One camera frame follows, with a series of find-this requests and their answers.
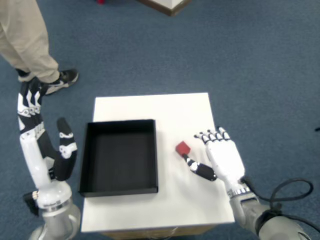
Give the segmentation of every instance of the red object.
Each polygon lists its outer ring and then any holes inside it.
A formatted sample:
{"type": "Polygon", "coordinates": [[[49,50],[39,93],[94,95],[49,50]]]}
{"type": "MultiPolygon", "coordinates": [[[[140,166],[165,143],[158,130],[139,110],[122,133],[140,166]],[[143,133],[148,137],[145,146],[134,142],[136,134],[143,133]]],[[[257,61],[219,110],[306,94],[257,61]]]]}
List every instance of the red object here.
{"type": "Polygon", "coordinates": [[[176,152],[183,157],[184,154],[189,155],[191,148],[183,141],[175,147],[176,152]]]}

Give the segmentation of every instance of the black fingertip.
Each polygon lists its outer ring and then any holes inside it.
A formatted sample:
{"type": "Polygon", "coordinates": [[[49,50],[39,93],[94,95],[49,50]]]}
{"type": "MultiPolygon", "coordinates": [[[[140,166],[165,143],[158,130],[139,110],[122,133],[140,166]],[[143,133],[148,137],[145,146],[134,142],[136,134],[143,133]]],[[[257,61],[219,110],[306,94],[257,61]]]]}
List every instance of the black fingertip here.
{"type": "Polygon", "coordinates": [[[56,123],[60,133],[65,135],[72,134],[72,130],[64,117],[60,118],[56,123]]]}

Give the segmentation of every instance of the white table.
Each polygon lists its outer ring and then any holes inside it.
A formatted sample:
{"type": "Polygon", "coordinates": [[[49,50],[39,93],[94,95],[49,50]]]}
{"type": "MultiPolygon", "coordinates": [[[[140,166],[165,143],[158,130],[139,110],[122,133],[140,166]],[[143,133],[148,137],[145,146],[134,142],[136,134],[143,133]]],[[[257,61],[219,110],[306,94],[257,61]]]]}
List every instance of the white table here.
{"type": "Polygon", "coordinates": [[[116,232],[233,223],[225,187],[190,172],[175,152],[185,141],[190,157],[210,166],[193,136],[213,129],[207,93],[97,97],[94,122],[156,120],[159,193],[86,198],[81,231],[116,232]]]}

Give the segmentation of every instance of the person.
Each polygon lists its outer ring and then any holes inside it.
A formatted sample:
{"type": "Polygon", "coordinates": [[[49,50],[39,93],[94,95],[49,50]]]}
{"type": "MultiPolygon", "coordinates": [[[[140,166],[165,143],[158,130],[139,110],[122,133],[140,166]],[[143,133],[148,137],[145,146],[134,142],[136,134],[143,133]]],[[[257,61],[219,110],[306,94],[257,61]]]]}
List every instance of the person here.
{"type": "Polygon", "coordinates": [[[73,85],[75,69],[59,71],[49,54],[47,27],[36,0],[0,0],[0,54],[18,72],[20,82],[35,77],[48,86],[47,95],[73,85]]]}

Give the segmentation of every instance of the blue carpet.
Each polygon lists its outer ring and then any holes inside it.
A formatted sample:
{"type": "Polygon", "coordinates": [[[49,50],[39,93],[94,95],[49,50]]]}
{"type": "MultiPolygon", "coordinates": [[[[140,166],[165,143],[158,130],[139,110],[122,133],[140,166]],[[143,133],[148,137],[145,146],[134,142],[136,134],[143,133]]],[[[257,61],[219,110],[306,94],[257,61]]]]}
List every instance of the blue carpet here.
{"type": "MultiPolygon", "coordinates": [[[[215,122],[234,138],[259,192],[269,196],[288,178],[308,178],[314,194],[283,209],[320,225],[319,1],[193,0],[176,17],[134,0],[38,2],[52,55],[61,69],[80,72],[76,85],[44,100],[43,117],[54,143],[56,120],[66,117],[82,151],[95,97],[209,92],[215,122]]],[[[23,240],[42,220],[22,201],[35,187],[19,143],[20,83],[2,59],[0,73],[0,239],[23,240]]],[[[68,182],[82,208],[79,174],[80,158],[68,182]]],[[[284,192],[292,195],[293,188],[284,192]]],[[[105,237],[79,234],[76,239],[105,237]]],[[[232,224],[177,239],[256,238],[232,224]]]]}

